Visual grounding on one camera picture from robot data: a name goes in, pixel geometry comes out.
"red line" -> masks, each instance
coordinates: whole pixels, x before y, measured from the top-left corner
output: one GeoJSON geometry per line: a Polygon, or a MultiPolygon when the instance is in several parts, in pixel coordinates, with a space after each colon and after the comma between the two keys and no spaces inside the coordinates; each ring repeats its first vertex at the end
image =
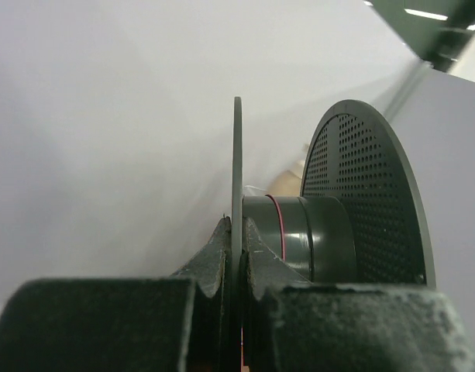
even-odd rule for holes
{"type": "Polygon", "coordinates": [[[265,195],[268,198],[271,199],[271,201],[275,204],[275,208],[277,209],[277,214],[278,214],[278,223],[280,224],[281,227],[281,252],[282,252],[282,260],[285,261],[285,237],[284,237],[284,219],[282,219],[282,211],[281,207],[278,204],[278,201],[276,198],[274,198],[272,195],[267,194],[265,195]]]}

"round mesh cover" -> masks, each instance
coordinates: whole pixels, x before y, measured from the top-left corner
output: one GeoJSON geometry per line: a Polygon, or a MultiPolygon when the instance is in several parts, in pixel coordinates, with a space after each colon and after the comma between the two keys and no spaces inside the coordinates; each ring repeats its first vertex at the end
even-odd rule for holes
{"type": "Polygon", "coordinates": [[[373,107],[342,101],[325,113],[309,148],[301,196],[341,201],[353,228],[359,282],[435,287],[414,175],[392,128],[373,107]]]}

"white backdrop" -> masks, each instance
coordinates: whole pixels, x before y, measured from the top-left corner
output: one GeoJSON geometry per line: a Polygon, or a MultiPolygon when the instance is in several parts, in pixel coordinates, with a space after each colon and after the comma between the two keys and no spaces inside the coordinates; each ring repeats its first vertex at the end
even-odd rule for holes
{"type": "Polygon", "coordinates": [[[0,2],[0,306],[48,275],[163,275],[322,114],[415,57],[360,0],[0,2]]]}

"perforated disc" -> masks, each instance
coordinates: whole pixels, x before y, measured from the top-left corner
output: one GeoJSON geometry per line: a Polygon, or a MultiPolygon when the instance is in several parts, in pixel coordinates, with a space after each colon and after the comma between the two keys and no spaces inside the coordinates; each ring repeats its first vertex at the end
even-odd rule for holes
{"type": "Polygon", "coordinates": [[[353,228],[360,282],[435,287],[414,175],[392,128],[373,107],[342,101],[325,113],[308,152],[301,195],[342,202],[353,228]]]}

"gray perforated plate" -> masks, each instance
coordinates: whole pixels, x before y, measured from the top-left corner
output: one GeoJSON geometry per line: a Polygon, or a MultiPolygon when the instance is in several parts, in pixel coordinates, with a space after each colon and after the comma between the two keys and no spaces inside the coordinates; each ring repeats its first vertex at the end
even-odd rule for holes
{"type": "Polygon", "coordinates": [[[301,196],[332,196],[353,228],[359,282],[435,287],[432,248],[415,177],[384,117],[342,101],[325,113],[306,160],[301,196]]]}

